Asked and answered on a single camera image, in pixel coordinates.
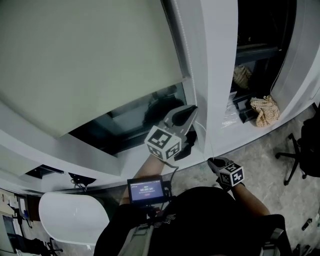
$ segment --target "floor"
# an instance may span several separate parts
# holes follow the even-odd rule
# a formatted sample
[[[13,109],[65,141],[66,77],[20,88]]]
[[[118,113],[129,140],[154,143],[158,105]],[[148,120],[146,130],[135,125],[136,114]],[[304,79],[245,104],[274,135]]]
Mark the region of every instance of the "floor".
[[[293,248],[298,243],[309,244],[312,247],[320,246],[320,229],[317,228],[315,221],[320,208],[320,178],[308,176],[307,179],[302,179],[302,173],[298,168],[290,184],[284,186],[283,181],[291,171],[293,160],[286,157],[276,159],[275,153],[294,153],[288,135],[293,133],[297,139],[300,138],[303,121],[313,117],[314,114],[315,111],[311,106],[271,133],[224,155],[244,166],[246,187],[268,207],[270,212],[285,217],[286,231]],[[168,180],[170,176],[168,174],[164,179]],[[208,165],[201,163],[177,171],[172,180],[172,192],[174,195],[179,195],[190,188],[210,187],[216,179]],[[116,204],[124,189],[124,186],[115,187],[96,191],[92,195],[105,201],[113,200]],[[112,215],[112,208],[107,209],[107,212]],[[301,227],[308,218],[312,218],[313,222],[305,231],[302,231]],[[27,237],[49,240],[40,222],[34,222],[33,226],[33,229],[27,231]],[[60,255],[90,256],[94,253],[93,246],[88,249],[84,245],[60,242],[55,244],[63,249]]]

